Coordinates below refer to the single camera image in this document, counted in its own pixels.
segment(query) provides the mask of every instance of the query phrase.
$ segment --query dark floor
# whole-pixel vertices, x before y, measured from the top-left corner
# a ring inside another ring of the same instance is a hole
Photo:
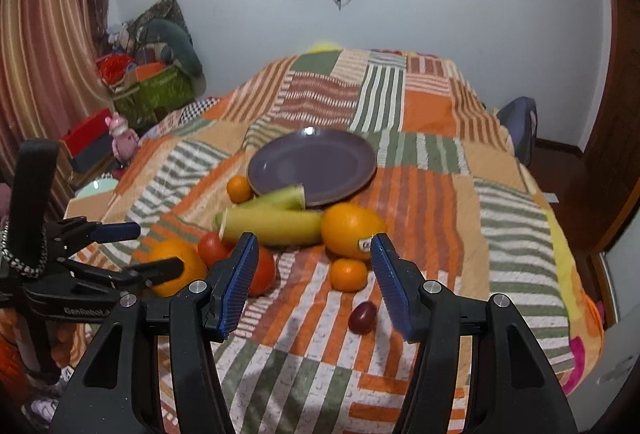
[[[529,170],[543,192],[558,197],[559,203],[551,206],[574,254],[582,285],[591,299],[601,300],[588,255],[612,221],[607,202],[574,154],[536,147]]]

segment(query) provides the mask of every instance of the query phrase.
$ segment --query green storage box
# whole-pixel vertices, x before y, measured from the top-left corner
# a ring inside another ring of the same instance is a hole
[[[158,123],[165,114],[194,101],[191,79],[175,65],[114,94],[113,104],[134,129]]]

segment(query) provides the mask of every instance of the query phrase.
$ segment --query silver screw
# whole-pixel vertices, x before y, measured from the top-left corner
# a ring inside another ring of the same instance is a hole
[[[123,297],[120,299],[120,305],[124,308],[130,308],[133,304],[135,304],[137,302],[137,297],[135,295],[133,295],[133,293],[127,293],[126,295],[123,295]]]
[[[204,280],[194,280],[189,284],[189,291],[191,293],[202,293],[207,289],[207,283]]]
[[[437,280],[427,280],[422,285],[422,288],[427,293],[440,293],[442,291],[442,285]]]
[[[503,295],[502,293],[496,293],[494,295],[494,303],[498,308],[506,308],[511,301],[507,295]]]

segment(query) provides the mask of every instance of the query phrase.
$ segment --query bedspread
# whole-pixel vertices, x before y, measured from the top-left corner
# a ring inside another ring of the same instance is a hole
[[[266,66],[200,117],[148,139],[104,221],[134,220],[140,240],[90,247],[82,260],[112,269],[146,260],[168,237],[196,243],[230,204],[226,181],[257,149],[308,126],[349,130],[377,151],[378,170],[351,200],[388,226],[399,255],[455,293],[506,293],[564,390],[594,366],[602,329],[553,211],[450,60],[390,51],[302,54]],[[398,417],[415,346],[395,332],[373,273],[356,294],[331,289],[324,247],[276,256],[278,283],[250,299],[238,329],[213,345],[236,430],[387,433]],[[351,310],[379,306],[375,330],[348,330]],[[449,429],[462,429],[470,338],[461,339]],[[167,342],[161,397],[175,432]]]

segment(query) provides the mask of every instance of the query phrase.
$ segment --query striped curtain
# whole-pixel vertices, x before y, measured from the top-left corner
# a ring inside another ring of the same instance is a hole
[[[0,0],[0,174],[13,179],[20,143],[58,140],[110,104],[95,59],[108,0]],[[59,161],[49,217],[64,213],[70,166]]]

